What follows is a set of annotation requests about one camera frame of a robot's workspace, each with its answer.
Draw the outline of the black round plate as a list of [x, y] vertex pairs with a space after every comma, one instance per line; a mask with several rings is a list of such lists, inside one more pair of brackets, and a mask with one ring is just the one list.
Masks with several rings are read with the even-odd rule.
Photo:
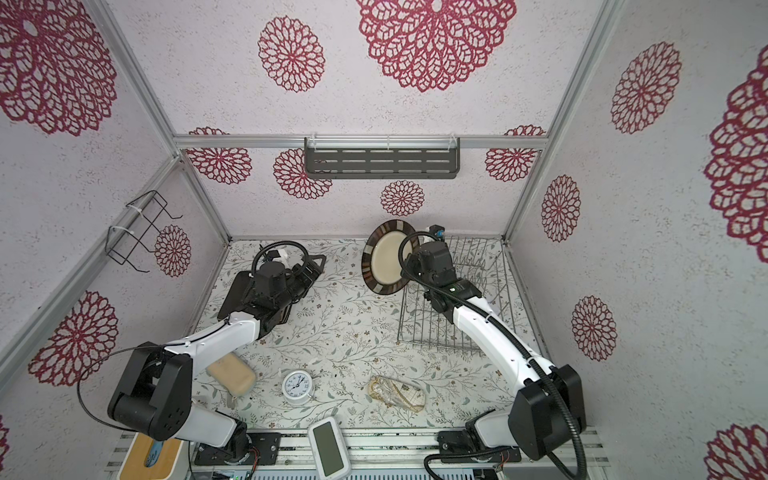
[[393, 295], [409, 282], [401, 274], [397, 255], [405, 237], [414, 232], [415, 229], [407, 221], [392, 219], [376, 227], [367, 239], [361, 273], [365, 285], [374, 294]]

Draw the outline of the black plate yellow rim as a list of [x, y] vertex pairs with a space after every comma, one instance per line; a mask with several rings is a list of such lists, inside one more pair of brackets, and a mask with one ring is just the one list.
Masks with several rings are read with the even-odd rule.
[[241, 311], [243, 308], [243, 296], [250, 283], [250, 272], [240, 271], [236, 274], [227, 295], [217, 313], [218, 320], [225, 320], [232, 312]]

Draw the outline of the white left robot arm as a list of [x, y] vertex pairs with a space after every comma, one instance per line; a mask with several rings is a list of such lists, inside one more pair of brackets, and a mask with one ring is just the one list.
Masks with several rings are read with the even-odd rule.
[[171, 438], [241, 451], [246, 425], [197, 405], [196, 377], [238, 348], [267, 336], [287, 321], [324, 271], [326, 256], [303, 255], [287, 267], [271, 250], [260, 265], [239, 272], [219, 311], [219, 322], [166, 345], [133, 349], [107, 406], [110, 419], [156, 441]]

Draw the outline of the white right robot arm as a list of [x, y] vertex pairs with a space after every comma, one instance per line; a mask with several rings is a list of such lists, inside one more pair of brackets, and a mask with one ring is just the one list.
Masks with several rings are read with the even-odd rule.
[[487, 447], [517, 447], [532, 460], [547, 457], [559, 467], [555, 450], [571, 443], [577, 469], [585, 470], [579, 374], [569, 365], [555, 366], [507, 327], [477, 286], [458, 276], [445, 242], [418, 246], [400, 264], [404, 277], [425, 288], [432, 309], [468, 335], [511, 387], [511, 406], [476, 418], [468, 430]]

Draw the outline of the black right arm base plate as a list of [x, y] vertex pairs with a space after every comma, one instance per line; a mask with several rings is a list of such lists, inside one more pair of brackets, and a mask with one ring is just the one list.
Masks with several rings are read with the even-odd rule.
[[440, 462], [442, 463], [517, 463], [522, 460], [518, 447], [506, 447], [503, 452], [485, 454], [491, 447], [483, 444], [467, 430], [442, 430], [437, 433]]

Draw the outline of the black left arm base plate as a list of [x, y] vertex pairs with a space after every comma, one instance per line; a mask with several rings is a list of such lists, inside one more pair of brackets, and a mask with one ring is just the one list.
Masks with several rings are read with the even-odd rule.
[[226, 446], [203, 444], [193, 451], [195, 466], [271, 466], [276, 463], [282, 435], [280, 433], [240, 432]]

